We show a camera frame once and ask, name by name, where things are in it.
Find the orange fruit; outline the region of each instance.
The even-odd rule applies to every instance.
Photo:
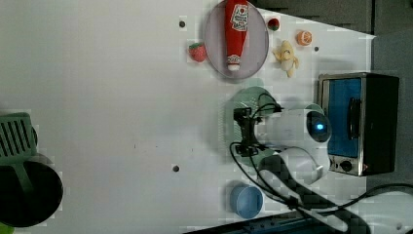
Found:
[[[309,31],[300,31],[297,34],[297,42],[301,46],[308,46],[313,41],[313,35]]]

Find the black screw hole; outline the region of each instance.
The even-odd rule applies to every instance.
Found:
[[[173,170],[175,173],[177,173],[177,172],[179,172],[179,167],[178,167],[178,166],[173,166],[172,170]]]

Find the toaster oven knob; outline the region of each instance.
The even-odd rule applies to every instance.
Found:
[[[344,161],[340,164],[340,167],[343,169],[344,172],[349,172],[352,170],[352,163],[350,161]]]

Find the strawberry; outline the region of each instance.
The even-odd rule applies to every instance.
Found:
[[[275,18],[270,19],[267,25],[268,25],[268,28],[270,28],[273,31],[277,31],[280,28],[280,22],[278,19],[275,19]]]
[[[189,56],[191,59],[202,62],[207,58],[207,50],[204,43],[195,43],[189,47]]]

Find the toaster oven window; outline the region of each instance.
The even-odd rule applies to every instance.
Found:
[[[349,116],[349,109],[352,100],[355,99],[361,99],[360,78],[329,80],[327,115],[332,134],[328,143],[328,154],[350,158],[358,157],[358,138],[349,137],[351,135],[349,133],[351,131],[349,119],[352,119]]]

